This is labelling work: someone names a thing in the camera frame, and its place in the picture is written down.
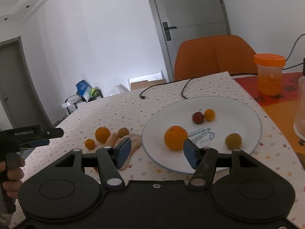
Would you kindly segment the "person's left hand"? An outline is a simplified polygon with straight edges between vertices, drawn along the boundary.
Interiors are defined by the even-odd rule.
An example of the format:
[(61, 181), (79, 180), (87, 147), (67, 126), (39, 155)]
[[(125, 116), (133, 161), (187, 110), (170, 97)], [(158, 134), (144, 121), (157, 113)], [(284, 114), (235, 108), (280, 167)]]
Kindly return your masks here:
[(19, 157), (18, 167), (13, 170), (7, 171), (8, 180), (3, 182), (3, 188), (6, 191), (6, 194), (13, 199), (18, 198), (18, 191), (22, 185), (21, 179), (24, 177), (24, 172), (21, 167), (25, 166), (25, 160), (22, 157)]

